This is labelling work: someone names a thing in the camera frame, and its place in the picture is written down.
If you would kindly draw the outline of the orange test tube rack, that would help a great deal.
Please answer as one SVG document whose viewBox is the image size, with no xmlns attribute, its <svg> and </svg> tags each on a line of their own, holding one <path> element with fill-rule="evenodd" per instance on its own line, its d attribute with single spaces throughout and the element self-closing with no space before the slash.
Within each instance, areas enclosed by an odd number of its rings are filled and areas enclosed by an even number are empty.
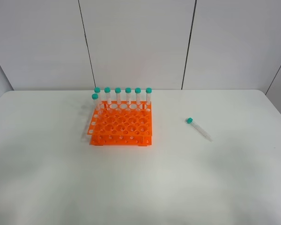
<svg viewBox="0 0 281 225">
<path fill-rule="evenodd" d="M 100 108 L 95 107 L 87 135 L 89 144 L 105 145 L 152 145 L 152 105 L 141 101 L 140 105 L 132 101 L 130 105 L 122 101 L 120 105 L 112 101 L 111 105 L 103 101 Z"/>
</svg>

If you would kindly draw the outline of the back-row test tube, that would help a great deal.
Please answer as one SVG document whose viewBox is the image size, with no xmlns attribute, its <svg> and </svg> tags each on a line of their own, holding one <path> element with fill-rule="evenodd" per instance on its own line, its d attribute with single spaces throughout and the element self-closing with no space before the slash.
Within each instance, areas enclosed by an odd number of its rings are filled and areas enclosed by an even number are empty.
<svg viewBox="0 0 281 225">
<path fill-rule="evenodd" d="M 150 87 L 146 88 L 146 106 L 151 105 L 151 94 L 152 94 L 152 89 Z"/>
<path fill-rule="evenodd" d="M 116 100 L 117 100 L 117 110 L 120 110 L 120 105 L 121 105 L 121 88 L 117 87 L 115 88 L 115 93 L 116 93 Z"/>
<path fill-rule="evenodd" d="M 105 95 L 106 95 L 106 101 L 107 101 L 107 106 L 108 106 L 108 109 L 110 110 L 111 109 L 111 89 L 110 87 L 105 87 L 104 88 L 104 92 L 105 92 Z"/>
<path fill-rule="evenodd" d="M 131 88 L 127 87 L 125 89 L 125 93 L 126 93 L 127 110 L 130 110 L 130 105 L 131 105 Z"/>
<path fill-rule="evenodd" d="M 92 95 L 92 98 L 96 101 L 96 109 L 99 109 L 102 104 L 101 89 L 99 87 L 95 87 L 94 92 L 95 93 Z"/>
<path fill-rule="evenodd" d="M 140 110 L 140 105 L 141 105 L 141 89 L 136 88 L 135 89 L 135 95 L 136 95 L 136 105 L 137 105 L 137 110 Z"/>
</svg>

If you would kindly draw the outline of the green-capped test tube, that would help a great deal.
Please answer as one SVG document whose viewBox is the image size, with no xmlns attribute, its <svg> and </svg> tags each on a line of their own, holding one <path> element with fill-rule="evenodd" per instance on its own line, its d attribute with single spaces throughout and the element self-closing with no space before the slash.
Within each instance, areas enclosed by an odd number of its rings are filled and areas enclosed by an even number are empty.
<svg viewBox="0 0 281 225">
<path fill-rule="evenodd" d="M 96 94 L 96 93 L 92 94 L 92 99 L 93 99 L 94 105 L 95 105 L 94 114 L 100 118 L 102 115 L 102 112 L 101 112 L 101 101 L 99 100 L 98 94 Z"/>
<path fill-rule="evenodd" d="M 193 118 L 187 118 L 186 123 L 189 124 L 190 126 L 192 126 L 197 132 L 200 133 L 201 136 L 203 136 L 205 139 L 207 139 L 208 141 L 212 142 L 212 138 L 211 136 L 201 127 L 199 126 L 194 120 Z"/>
</svg>

